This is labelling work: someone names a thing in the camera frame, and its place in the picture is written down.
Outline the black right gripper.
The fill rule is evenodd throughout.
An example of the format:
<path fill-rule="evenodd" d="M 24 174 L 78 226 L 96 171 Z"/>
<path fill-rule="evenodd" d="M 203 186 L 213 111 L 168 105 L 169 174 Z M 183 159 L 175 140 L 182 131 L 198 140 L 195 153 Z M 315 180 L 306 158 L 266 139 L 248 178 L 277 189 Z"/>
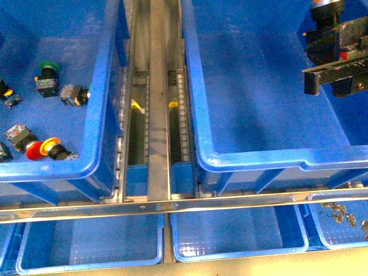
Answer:
<path fill-rule="evenodd" d="M 334 95 L 367 90 L 367 17 L 340 22 L 344 1 L 313 1 L 316 29 L 304 33 L 306 54 L 315 67 L 303 70 L 304 93 L 319 95 L 333 85 Z"/>

